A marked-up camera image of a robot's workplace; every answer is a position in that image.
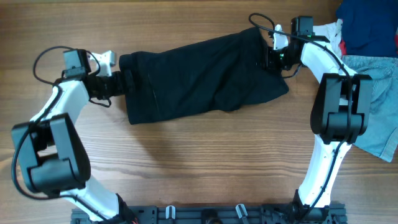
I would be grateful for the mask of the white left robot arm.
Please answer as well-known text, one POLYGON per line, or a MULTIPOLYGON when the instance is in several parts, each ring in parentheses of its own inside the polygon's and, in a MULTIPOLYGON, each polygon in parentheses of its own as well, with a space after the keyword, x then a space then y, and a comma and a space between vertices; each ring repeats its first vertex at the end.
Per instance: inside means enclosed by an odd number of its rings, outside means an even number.
POLYGON ((16 190, 32 200, 63 198, 83 210, 92 223, 138 223, 116 193, 91 175, 91 166, 75 122, 83 107, 97 99, 103 106, 124 93, 123 75, 113 72, 113 51, 102 54, 62 47, 65 69, 51 83, 52 95, 30 121, 12 128, 15 153, 11 178, 16 190))

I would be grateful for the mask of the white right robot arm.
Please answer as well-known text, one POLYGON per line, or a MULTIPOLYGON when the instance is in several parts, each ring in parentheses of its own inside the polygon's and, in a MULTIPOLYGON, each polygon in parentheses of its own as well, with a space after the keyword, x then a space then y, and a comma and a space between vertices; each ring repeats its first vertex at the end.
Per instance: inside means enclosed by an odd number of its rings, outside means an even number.
POLYGON ((274 44, 268 51, 269 62, 284 70, 294 64, 307 67, 319 82, 310 114, 313 154, 291 211, 296 220, 318 220, 329 209, 330 192, 346 153, 368 127, 373 80, 343 63, 328 38, 313 31, 310 16, 292 19, 289 34, 273 24, 269 35, 274 44))

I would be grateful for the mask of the black shorts garment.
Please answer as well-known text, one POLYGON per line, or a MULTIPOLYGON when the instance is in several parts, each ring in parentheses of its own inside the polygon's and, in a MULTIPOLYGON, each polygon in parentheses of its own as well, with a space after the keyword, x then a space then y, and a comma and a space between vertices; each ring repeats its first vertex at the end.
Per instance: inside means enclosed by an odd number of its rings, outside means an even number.
POLYGON ((132 88, 125 96, 129 122, 229 112, 286 94, 280 72, 265 68, 266 47, 261 33, 250 28, 161 53, 120 56, 132 88))

